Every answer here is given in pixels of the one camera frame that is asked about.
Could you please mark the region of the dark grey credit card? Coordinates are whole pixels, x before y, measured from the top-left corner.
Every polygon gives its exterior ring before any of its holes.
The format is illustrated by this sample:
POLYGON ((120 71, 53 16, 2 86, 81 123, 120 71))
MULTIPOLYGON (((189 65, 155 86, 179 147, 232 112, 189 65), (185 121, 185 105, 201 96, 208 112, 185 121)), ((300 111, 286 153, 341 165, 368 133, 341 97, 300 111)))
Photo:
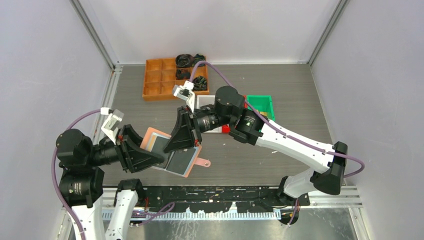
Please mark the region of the dark grey credit card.
POLYGON ((167 146, 168 141, 169 139, 164 136, 156 136, 151 151, 158 154, 165 153, 164 149, 167 146))

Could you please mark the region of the tan leather card holder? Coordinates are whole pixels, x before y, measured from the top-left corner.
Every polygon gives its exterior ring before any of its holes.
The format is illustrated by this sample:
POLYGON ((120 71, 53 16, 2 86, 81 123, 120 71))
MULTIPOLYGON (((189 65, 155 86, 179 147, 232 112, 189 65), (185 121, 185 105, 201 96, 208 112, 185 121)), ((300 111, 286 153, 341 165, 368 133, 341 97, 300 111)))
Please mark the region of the tan leather card holder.
POLYGON ((198 165, 205 168, 211 166, 211 162, 208 159, 199 157, 202 146, 165 153, 163 148, 170 137, 169 134, 153 127, 147 129, 140 147, 149 152, 160 154, 164 158, 162 163, 153 165, 152 169, 187 178, 193 166, 198 165))

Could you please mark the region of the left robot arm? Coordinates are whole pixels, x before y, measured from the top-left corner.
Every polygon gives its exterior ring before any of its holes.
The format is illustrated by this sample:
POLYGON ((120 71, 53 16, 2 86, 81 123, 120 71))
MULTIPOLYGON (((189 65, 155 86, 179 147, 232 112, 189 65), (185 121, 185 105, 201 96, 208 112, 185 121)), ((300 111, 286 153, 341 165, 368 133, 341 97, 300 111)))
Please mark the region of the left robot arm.
POLYGON ((55 187, 60 200, 73 219, 77 240, 123 240, 134 207, 141 206, 146 193, 139 179, 121 180, 114 200, 110 228, 102 219, 103 165, 119 162, 125 172, 136 173, 164 162, 158 153, 141 148, 143 138, 130 124, 113 132, 114 140, 104 137, 94 145, 78 129, 67 129, 56 140, 53 159, 59 160, 63 173, 55 187))

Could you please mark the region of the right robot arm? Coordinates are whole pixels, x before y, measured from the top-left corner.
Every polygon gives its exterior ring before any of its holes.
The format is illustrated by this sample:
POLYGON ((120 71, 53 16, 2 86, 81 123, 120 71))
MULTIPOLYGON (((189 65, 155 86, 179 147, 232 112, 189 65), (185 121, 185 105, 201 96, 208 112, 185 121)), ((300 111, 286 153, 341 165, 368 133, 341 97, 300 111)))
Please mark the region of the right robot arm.
POLYGON ((290 156, 309 169, 282 178, 277 198, 283 205, 291 205, 303 194, 320 191, 339 195, 343 183, 346 159, 342 156, 347 145, 342 142, 326 144, 288 131, 252 107, 246 108, 245 97, 232 86, 220 87, 214 103, 194 109, 194 92, 188 85, 175 85, 172 93, 185 100, 186 106, 177 109, 177 120, 163 151, 174 152, 198 147, 201 134, 218 127, 229 126, 234 140, 269 148, 290 156))

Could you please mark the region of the gold cards in green bin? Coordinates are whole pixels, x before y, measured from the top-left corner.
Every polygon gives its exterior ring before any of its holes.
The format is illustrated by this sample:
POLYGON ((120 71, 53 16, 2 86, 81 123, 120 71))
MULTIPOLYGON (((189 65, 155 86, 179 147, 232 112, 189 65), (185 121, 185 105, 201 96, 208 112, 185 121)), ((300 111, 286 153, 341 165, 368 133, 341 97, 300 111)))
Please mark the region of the gold cards in green bin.
POLYGON ((269 115, 269 113, 268 112, 266 112, 266 111, 260 111, 259 112, 261 115, 263 115, 264 117, 266 117, 266 118, 270 118, 270 115, 269 115))

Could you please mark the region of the white bin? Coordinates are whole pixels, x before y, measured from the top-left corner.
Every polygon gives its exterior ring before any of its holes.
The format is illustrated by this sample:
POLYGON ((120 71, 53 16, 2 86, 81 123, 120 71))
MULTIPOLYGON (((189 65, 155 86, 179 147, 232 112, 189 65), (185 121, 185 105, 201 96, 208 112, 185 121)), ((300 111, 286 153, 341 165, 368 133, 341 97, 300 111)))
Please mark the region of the white bin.
MULTIPOLYGON (((197 95, 195 100, 194 107, 196 109, 200 109, 202 106, 205 105, 213 105, 215 103, 215 96, 214 95, 197 95)), ((208 134, 221 134, 222 133, 222 127, 219 126, 213 130, 209 130, 206 133, 208 134)))

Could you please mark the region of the red bin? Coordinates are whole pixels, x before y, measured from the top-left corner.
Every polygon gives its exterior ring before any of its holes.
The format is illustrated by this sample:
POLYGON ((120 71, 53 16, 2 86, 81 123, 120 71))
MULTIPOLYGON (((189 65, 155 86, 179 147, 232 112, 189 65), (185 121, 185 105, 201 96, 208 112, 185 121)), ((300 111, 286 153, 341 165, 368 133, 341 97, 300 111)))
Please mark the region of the red bin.
MULTIPOLYGON (((243 107, 244 107, 244 108, 247 108, 247 107, 248 107, 248 105, 244 102, 244 103, 243 103, 243 107)), ((222 134, 228 134, 229 132, 230 132, 230 126, 229 126, 228 124, 223 125, 223 126, 221 127, 221 133, 222 133, 222 134)))

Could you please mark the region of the black rolled belt lower right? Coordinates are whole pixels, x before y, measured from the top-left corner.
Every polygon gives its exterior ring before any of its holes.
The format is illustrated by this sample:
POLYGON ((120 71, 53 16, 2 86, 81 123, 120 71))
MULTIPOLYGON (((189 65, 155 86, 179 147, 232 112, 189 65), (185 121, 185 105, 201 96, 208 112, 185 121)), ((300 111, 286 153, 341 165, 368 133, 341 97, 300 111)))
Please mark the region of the black rolled belt lower right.
POLYGON ((194 91, 206 91, 208 89, 208 80, 204 76, 197 76, 193 79, 193 90, 194 91))

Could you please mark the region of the black rolled belt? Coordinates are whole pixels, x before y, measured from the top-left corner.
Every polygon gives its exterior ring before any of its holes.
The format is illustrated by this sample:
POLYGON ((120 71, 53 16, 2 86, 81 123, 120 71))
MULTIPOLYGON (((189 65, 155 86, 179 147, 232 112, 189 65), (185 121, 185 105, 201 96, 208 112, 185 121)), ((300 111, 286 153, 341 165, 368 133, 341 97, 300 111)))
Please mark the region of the black rolled belt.
POLYGON ((178 68, 175 72, 176 80, 188 80, 191 77, 191 72, 187 68, 178 68))
POLYGON ((180 54, 175 58, 177 69, 190 68, 194 62, 194 57, 191 54, 180 54))
POLYGON ((203 54, 197 53, 193 57, 192 67, 194 67, 198 62, 201 62, 201 61, 206 61, 206 57, 203 54))
POLYGON ((194 91, 206 91, 208 89, 208 80, 204 76, 197 76, 193 79, 193 90, 194 91))

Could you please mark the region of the black rolled belt middle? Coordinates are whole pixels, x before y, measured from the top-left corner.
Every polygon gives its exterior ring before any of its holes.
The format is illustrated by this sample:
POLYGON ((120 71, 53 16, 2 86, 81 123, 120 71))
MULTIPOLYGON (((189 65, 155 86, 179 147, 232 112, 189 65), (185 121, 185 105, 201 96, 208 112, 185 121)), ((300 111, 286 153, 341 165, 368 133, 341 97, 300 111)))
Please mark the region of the black rolled belt middle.
POLYGON ((178 68, 175 72, 176 80, 188 80, 191 77, 191 72, 187 68, 178 68))

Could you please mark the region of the orange compartment tray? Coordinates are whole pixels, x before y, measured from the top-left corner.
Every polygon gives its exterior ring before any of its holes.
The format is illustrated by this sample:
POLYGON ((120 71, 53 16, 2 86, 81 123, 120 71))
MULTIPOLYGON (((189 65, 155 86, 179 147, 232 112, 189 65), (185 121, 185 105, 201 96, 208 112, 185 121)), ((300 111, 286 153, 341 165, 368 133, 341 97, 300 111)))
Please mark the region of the orange compartment tray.
MULTIPOLYGON (((189 69, 192 75, 192 67, 182 69, 189 69)), ((174 57, 147 59, 141 91, 142 98, 145 101, 174 100, 174 86, 183 85, 188 80, 176 80, 176 70, 174 57)))

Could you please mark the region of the black rolled belt top left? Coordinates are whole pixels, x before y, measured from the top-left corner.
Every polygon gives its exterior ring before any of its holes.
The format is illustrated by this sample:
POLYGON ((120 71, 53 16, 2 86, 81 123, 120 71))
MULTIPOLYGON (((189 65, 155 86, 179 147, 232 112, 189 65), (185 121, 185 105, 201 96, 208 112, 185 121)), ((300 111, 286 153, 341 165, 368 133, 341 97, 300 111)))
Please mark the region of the black rolled belt top left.
POLYGON ((194 62, 194 57, 191 54, 180 54, 175 58, 177 69, 190 68, 194 62))

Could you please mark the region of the black rolled belt top right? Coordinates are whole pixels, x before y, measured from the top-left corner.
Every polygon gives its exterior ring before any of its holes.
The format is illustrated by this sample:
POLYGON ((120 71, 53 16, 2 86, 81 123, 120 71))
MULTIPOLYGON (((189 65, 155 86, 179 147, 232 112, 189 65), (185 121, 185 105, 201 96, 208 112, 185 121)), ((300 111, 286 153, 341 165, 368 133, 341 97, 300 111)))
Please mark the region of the black rolled belt top right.
POLYGON ((203 54, 197 53, 193 57, 192 67, 194 67, 198 62, 201 62, 201 61, 206 61, 206 57, 203 54))

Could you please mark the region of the green bin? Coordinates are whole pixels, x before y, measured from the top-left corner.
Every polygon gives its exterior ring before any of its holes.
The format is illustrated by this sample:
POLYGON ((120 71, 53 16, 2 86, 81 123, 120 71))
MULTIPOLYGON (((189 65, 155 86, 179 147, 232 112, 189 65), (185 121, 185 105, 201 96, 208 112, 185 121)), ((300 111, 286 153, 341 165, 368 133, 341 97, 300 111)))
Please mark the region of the green bin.
POLYGON ((271 120, 275 120, 273 99, 271 95, 247 95, 246 100, 259 112, 268 112, 271 120))

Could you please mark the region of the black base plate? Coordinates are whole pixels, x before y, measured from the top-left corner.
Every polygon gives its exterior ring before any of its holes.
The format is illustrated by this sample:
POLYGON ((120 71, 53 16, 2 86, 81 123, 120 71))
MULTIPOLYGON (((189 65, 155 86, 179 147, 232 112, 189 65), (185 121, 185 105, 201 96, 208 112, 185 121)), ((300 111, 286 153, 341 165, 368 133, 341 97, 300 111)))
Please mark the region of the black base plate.
POLYGON ((266 213, 272 207, 292 207, 294 202, 282 202, 277 186, 145 186, 137 207, 150 212, 174 202, 172 213, 226 213, 235 204, 238 213, 266 213))

